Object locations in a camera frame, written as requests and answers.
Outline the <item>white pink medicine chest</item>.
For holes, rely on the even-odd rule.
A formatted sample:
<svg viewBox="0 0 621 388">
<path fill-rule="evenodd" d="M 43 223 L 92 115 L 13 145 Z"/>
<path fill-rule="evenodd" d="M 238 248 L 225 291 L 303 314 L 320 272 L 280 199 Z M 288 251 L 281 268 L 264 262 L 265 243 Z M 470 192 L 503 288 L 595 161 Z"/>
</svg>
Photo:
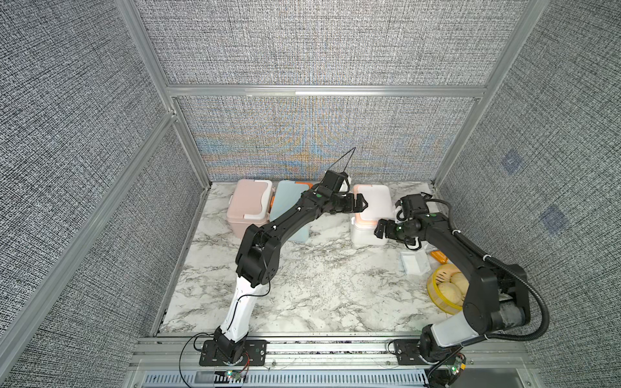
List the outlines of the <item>white pink medicine chest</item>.
<svg viewBox="0 0 621 388">
<path fill-rule="evenodd" d="M 388 186 L 380 184 L 354 185 L 354 194 L 362 194 L 367 208 L 351 218 L 350 238 L 354 247 L 383 246 L 387 239 L 375 236 L 380 219 L 393 220 L 396 212 Z"/>
</svg>

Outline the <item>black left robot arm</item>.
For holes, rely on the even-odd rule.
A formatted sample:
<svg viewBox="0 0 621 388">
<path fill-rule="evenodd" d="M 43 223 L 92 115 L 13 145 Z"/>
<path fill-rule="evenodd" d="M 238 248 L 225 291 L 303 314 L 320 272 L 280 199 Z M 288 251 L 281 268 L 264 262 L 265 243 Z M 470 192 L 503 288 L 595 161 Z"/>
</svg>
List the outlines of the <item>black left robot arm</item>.
<svg viewBox="0 0 621 388">
<path fill-rule="evenodd" d="M 361 213 L 368 206 L 363 194 L 351 192 L 346 172 L 328 170 L 275 221 L 246 229 L 235 257 L 237 278 L 231 306 L 213 333 L 218 354 L 227 364 L 235 365 L 242 359 L 252 312 L 257 300 L 270 293 L 281 249 L 291 236 L 325 213 Z"/>
</svg>

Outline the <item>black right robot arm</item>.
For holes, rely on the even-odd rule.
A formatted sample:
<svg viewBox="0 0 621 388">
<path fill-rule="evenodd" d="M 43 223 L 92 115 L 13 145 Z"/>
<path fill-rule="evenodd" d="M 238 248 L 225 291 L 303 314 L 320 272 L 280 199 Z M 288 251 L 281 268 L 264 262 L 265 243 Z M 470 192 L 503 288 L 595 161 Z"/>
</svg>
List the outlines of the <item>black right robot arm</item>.
<svg viewBox="0 0 621 388">
<path fill-rule="evenodd" d="M 507 265 L 477 247 L 454 224 L 449 213 L 434 213 L 433 198 L 407 195 L 396 203 L 393 220 L 380 219 L 375 236 L 416 248 L 427 242 L 439 249 L 469 283 L 461 312 L 420 333 L 418 352 L 440 365 L 460 349 L 486 340 L 528 342 L 547 333 L 551 315 L 524 269 Z"/>
</svg>

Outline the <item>blue orange medicine box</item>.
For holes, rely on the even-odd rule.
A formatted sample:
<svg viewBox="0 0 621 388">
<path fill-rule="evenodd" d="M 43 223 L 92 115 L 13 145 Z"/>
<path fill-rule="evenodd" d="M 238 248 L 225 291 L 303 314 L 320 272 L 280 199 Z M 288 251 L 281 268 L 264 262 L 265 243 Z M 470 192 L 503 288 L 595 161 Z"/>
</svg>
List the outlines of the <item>blue orange medicine box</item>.
<svg viewBox="0 0 621 388">
<path fill-rule="evenodd" d="M 312 187 L 309 182 L 283 180 L 277 185 L 272 200 L 272 208 L 269 215 L 270 221 L 275 221 L 286 211 L 292 208 L 301 198 L 303 192 Z M 306 243 L 310 237 L 310 226 L 305 225 L 289 238 L 289 242 Z"/>
</svg>

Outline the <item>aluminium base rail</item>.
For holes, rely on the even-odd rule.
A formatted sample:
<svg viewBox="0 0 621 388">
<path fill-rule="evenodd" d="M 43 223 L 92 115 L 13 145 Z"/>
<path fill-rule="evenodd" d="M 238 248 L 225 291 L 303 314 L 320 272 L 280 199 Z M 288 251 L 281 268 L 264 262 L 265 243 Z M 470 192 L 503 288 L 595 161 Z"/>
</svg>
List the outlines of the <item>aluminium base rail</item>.
<svg viewBox="0 0 621 388">
<path fill-rule="evenodd" d="M 498 340 L 460 351 L 435 369 L 415 353 L 408 333 L 255 334 L 235 364 L 200 336 L 137 343 L 124 387 L 542 387 L 521 343 Z"/>
</svg>

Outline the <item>clear plastic gauze box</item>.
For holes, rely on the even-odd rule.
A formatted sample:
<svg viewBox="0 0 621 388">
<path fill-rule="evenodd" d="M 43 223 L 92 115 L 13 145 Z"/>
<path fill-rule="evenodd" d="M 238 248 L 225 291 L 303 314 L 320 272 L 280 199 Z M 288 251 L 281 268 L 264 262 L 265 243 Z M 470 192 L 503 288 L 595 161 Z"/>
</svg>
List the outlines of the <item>clear plastic gauze box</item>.
<svg viewBox="0 0 621 388">
<path fill-rule="evenodd" d="M 401 252 L 401 263 L 404 272 L 409 276 L 422 276 L 431 269 L 428 255 L 425 252 Z"/>
</svg>

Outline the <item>orange plastic toy piece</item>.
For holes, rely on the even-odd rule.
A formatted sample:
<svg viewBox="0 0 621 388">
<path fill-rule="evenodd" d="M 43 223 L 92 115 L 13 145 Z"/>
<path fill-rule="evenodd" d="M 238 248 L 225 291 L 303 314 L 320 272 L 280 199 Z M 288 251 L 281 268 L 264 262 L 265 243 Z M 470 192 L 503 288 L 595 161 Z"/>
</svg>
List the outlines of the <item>orange plastic toy piece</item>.
<svg viewBox="0 0 621 388">
<path fill-rule="evenodd" d="M 447 264 L 449 262 L 449 258 L 443 252 L 438 250 L 430 252 L 430 256 L 440 264 Z"/>
</svg>

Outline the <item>pink white medicine box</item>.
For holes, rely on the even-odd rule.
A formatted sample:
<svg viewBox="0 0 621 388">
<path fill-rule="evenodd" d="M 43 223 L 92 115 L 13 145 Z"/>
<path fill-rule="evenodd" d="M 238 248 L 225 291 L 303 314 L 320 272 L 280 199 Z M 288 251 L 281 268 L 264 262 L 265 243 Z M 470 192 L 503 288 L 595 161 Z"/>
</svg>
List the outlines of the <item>pink white medicine box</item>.
<svg viewBox="0 0 621 388">
<path fill-rule="evenodd" d="M 236 238 L 242 239 L 250 225 L 263 226 L 269 221 L 273 182 L 241 179 L 231 196 L 226 220 Z"/>
</svg>

